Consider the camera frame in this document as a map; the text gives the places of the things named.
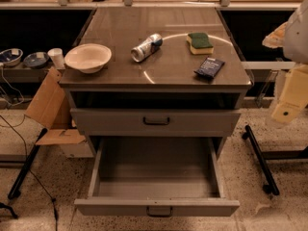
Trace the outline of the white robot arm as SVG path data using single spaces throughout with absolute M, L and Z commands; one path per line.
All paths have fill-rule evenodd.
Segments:
M 289 17 L 269 35 L 262 44 L 267 48 L 283 49 L 285 58 L 295 65 L 285 75 L 283 89 L 271 118 L 287 124 L 308 105 L 308 0 L 304 0 Z

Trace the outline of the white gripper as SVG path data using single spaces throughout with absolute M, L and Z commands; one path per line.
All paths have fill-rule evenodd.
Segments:
M 308 65 L 295 64 L 285 75 L 284 85 L 271 118 L 287 124 L 308 105 Z

